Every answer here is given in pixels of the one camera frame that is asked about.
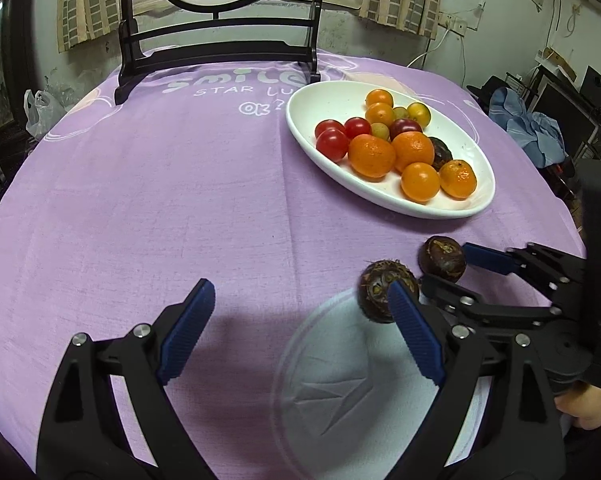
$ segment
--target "blue gripper pad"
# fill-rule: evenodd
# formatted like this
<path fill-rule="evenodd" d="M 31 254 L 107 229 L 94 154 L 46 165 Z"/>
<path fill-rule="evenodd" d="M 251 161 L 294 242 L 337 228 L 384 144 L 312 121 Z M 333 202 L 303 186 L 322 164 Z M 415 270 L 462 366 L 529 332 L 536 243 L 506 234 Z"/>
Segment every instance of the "blue gripper pad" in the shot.
<path fill-rule="evenodd" d="M 216 290 L 212 282 L 205 280 L 195 294 L 184 301 L 184 311 L 160 350 L 160 366 L 156 377 L 166 386 L 170 379 L 178 377 L 194 350 L 202 331 L 212 316 L 216 303 Z"/>
<path fill-rule="evenodd" d="M 403 335 L 420 373 L 431 379 L 437 386 L 445 382 L 445 368 L 442 362 L 442 347 L 432 332 L 418 306 L 411 300 L 405 289 L 394 282 L 387 295 L 389 310 L 398 330 Z"/>
<path fill-rule="evenodd" d="M 469 243 L 463 245 L 462 250 L 469 265 L 491 270 L 491 272 L 497 272 L 503 276 L 517 272 L 519 267 L 514 258 L 501 251 Z"/>

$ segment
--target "plate of fruit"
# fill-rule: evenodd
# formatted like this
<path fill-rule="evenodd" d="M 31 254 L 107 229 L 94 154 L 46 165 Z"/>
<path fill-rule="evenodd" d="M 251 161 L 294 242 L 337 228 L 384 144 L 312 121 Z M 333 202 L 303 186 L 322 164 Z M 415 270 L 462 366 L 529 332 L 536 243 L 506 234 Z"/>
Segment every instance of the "plate of fruit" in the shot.
<path fill-rule="evenodd" d="M 465 218 L 493 200 L 495 178 L 482 150 L 413 97 L 324 81 L 296 91 L 286 118 L 321 170 L 379 206 L 418 218 Z"/>

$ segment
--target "tablecloth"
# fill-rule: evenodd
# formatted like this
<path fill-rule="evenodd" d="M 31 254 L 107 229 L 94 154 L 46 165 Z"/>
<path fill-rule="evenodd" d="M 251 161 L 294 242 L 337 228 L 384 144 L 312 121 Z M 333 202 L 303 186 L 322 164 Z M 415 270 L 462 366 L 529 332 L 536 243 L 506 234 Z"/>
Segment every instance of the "tablecloth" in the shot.
<path fill-rule="evenodd" d="M 351 306 L 367 263 L 397 258 L 417 270 L 433 234 L 583 254 L 567 208 L 463 89 L 372 59 L 321 53 L 319 66 L 323 80 L 416 94 L 456 121 L 493 166 L 491 206 L 475 218 L 414 219 L 336 184 L 286 126 L 285 104 L 305 84 L 295 64 L 165 70 L 118 107 L 112 73 L 47 134 L 0 203 L 0 431 L 31 466 L 71 335 L 122 336 L 205 277 L 216 311 L 166 391 L 216 475 L 380 475 L 409 438 L 389 434 L 397 444 L 384 446 L 383 431 L 411 417 L 411 394 L 433 392 L 405 386 L 417 374 L 406 349 L 387 346 L 395 326 L 372 326 Z M 468 269 L 461 284 L 541 304 L 516 277 Z M 115 388 L 132 448 L 151 461 L 122 381 Z"/>

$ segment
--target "purple tablecloth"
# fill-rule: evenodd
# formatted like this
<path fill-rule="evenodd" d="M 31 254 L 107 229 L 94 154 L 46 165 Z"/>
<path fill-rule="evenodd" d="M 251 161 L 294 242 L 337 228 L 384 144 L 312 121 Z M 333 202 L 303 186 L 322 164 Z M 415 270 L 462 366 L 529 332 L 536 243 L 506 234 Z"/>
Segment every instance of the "purple tablecloth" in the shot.
<path fill-rule="evenodd" d="M 567 208 L 465 91 L 377 60 L 320 59 L 323 79 L 412 91 L 456 121 L 493 166 L 491 207 L 462 221 L 413 219 L 333 182 L 285 123 L 285 103 L 303 85 L 295 65 L 164 71 L 120 107 L 112 74 L 40 143 L 0 204 L 0 431 L 32 466 L 71 335 L 121 336 L 201 277 L 216 286 L 216 312 L 168 396 L 219 478 L 280 480 L 295 477 L 272 430 L 281 356 L 367 262 L 399 258 L 417 269 L 417 248 L 441 233 L 583 253 Z M 461 283 L 490 300 L 538 304 L 517 278 L 469 269 Z M 137 456 L 151 460 L 128 431 Z"/>

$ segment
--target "wall socket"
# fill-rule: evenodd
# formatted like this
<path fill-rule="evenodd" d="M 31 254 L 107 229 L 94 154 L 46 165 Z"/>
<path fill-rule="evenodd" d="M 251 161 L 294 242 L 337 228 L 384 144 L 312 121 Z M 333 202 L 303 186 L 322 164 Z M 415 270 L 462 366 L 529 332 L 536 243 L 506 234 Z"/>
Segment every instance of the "wall socket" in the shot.
<path fill-rule="evenodd" d="M 438 15 L 438 24 L 440 27 L 448 28 L 459 36 L 464 36 L 467 31 L 467 22 L 458 17 L 457 14 L 445 14 L 441 12 Z"/>

